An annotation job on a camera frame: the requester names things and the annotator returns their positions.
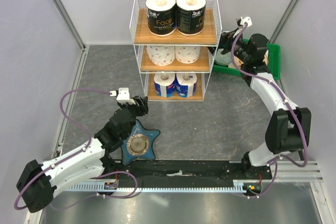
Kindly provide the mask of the blue paper roll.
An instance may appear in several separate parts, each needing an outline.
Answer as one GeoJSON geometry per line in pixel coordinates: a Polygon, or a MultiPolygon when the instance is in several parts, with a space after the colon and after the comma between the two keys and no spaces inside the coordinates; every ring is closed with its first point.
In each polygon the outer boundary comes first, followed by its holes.
{"type": "Polygon", "coordinates": [[[170,98],[175,92],[174,73],[156,73],[154,75],[154,88],[158,96],[170,98]]]}
{"type": "Polygon", "coordinates": [[[177,73],[175,75],[175,89],[183,98],[192,97],[197,89],[198,77],[195,73],[177,73]]]}

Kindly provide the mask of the white floral paper roll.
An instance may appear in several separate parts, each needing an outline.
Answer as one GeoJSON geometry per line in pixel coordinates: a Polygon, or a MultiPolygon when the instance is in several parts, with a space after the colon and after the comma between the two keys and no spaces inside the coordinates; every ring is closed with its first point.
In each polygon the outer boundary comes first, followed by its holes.
{"type": "Polygon", "coordinates": [[[184,64],[192,64],[198,60],[200,51],[200,46],[175,46],[175,59],[184,64]]]}
{"type": "Polygon", "coordinates": [[[175,59],[174,46],[148,45],[146,51],[152,63],[157,66],[170,65],[175,59]]]}

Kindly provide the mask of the black paper roll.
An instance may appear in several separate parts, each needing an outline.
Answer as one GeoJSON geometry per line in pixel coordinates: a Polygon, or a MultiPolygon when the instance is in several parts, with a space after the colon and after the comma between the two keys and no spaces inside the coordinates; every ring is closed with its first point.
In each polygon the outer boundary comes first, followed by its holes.
{"type": "Polygon", "coordinates": [[[199,34],[204,28],[206,0],[176,0],[176,27],[185,36],[199,34]]]}
{"type": "Polygon", "coordinates": [[[146,15],[150,33],[165,37],[176,29],[176,0],[146,0],[146,15]]]}

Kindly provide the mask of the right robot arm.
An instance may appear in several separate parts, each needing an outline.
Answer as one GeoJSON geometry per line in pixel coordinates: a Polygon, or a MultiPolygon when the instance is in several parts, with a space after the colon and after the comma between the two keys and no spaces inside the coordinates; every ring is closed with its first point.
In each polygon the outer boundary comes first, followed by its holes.
{"type": "Polygon", "coordinates": [[[259,173],[259,166],[266,166],[285,158],[292,161],[289,153],[303,151],[303,162],[294,164],[305,167],[308,161],[308,146],[311,112],[292,102],[280,89],[264,62],[268,39],[262,34],[253,34],[248,42],[242,39],[242,29],[224,32],[218,49],[222,54],[231,52],[232,58],[242,63],[238,71],[247,85],[254,90],[271,118],[265,133],[265,141],[248,152],[240,166],[241,174],[248,179],[259,173]]]}

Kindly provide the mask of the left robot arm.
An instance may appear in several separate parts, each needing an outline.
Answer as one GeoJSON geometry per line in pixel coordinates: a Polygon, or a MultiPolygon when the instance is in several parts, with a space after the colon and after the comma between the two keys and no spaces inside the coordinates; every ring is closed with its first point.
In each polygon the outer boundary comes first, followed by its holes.
{"type": "Polygon", "coordinates": [[[131,136],[137,118],[148,114],[148,98],[130,97],[126,88],[111,91],[119,109],[94,136],[72,151],[57,158],[26,164],[16,184],[19,195],[16,210],[28,209],[35,213],[47,207],[68,187],[86,179],[102,176],[111,178],[115,173],[110,153],[120,148],[131,136]]]}

